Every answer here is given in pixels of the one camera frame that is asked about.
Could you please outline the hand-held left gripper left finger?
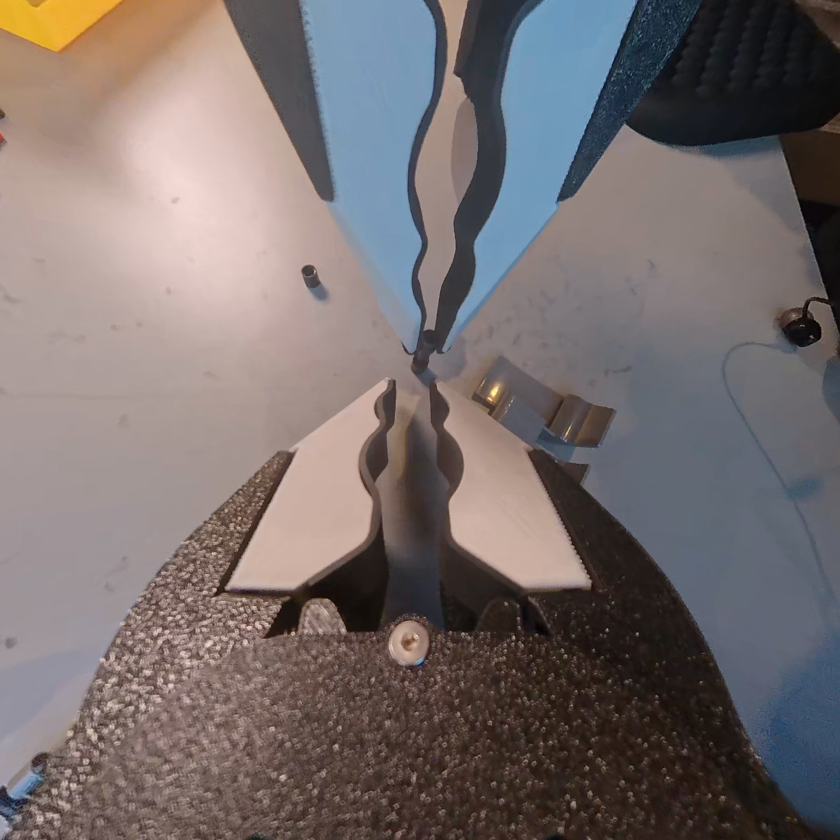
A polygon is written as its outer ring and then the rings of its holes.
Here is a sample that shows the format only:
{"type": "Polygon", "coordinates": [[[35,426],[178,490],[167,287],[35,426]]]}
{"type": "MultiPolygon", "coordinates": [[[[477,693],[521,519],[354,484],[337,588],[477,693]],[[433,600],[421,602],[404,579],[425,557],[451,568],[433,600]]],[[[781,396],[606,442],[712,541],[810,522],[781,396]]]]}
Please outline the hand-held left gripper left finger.
{"type": "Polygon", "coordinates": [[[231,595],[327,599],[351,632],[382,622],[389,565],[375,482],[396,383],[384,379],[295,444],[224,577],[231,595]]]}

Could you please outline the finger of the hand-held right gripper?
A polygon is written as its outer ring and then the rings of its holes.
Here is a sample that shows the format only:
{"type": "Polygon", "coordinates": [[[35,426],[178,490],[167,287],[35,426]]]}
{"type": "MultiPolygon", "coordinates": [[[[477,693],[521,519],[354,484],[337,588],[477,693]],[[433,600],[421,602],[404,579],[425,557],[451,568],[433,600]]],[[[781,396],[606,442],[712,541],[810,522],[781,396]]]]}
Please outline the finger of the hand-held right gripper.
{"type": "Polygon", "coordinates": [[[447,352],[538,237],[622,44],[636,2],[525,2],[482,46],[468,97],[476,168],[454,221],[438,300],[447,352]]]}
{"type": "Polygon", "coordinates": [[[411,353],[426,319],[416,173],[443,88],[443,9],[423,1],[301,6],[332,177],[329,210],[411,353]]]}

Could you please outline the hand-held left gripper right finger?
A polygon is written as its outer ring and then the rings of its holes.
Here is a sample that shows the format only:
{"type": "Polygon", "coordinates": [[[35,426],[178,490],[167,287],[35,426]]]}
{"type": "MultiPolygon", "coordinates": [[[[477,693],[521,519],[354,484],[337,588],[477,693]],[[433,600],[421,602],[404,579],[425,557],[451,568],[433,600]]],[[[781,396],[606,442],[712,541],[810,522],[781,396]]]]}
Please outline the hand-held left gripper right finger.
{"type": "Polygon", "coordinates": [[[437,467],[447,485],[439,578],[449,631],[548,632],[553,614],[592,602],[578,554],[532,451],[448,385],[429,389],[437,467]]]}

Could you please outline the silver toy scoop part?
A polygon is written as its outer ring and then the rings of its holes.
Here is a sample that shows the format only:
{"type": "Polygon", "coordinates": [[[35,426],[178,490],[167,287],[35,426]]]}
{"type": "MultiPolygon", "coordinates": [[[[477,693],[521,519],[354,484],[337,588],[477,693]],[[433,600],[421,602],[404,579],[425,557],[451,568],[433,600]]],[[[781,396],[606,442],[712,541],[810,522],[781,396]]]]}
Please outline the silver toy scoop part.
{"type": "Polygon", "coordinates": [[[471,399],[527,446],[559,462],[579,484],[589,465],[570,462],[561,454],[568,449],[600,447],[616,414],[612,408],[578,395],[559,394],[503,355],[490,366],[471,399]]]}

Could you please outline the yellow plastic bin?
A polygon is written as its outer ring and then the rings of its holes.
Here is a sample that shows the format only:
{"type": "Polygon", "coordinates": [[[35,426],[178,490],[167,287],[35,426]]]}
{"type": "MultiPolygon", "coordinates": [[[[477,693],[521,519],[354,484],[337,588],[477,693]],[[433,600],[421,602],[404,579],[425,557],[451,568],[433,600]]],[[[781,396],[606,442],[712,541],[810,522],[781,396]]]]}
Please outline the yellow plastic bin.
{"type": "Polygon", "coordinates": [[[1,29],[59,52],[121,1],[1,1],[1,29]]]}

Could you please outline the grey desk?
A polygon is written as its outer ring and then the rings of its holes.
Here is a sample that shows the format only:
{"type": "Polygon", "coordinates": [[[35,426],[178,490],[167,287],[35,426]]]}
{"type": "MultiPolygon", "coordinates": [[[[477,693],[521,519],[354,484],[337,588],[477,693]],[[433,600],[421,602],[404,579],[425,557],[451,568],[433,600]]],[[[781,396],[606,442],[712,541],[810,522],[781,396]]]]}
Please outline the grey desk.
{"type": "MultiPolygon", "coordinates": [[[[123,617],[277,451],[385,377],[385,614],[441,620],[427,388],[220,2],[2,34],[2,782],[60,742],[123,617]],[[325,293],[306,288],[318,269],[325,293]]],[[[561,457],[660,564],[794,806],[838,832],[838,358],[777,140],[623,129],[452,351],[616,409],[561,457]]]]}

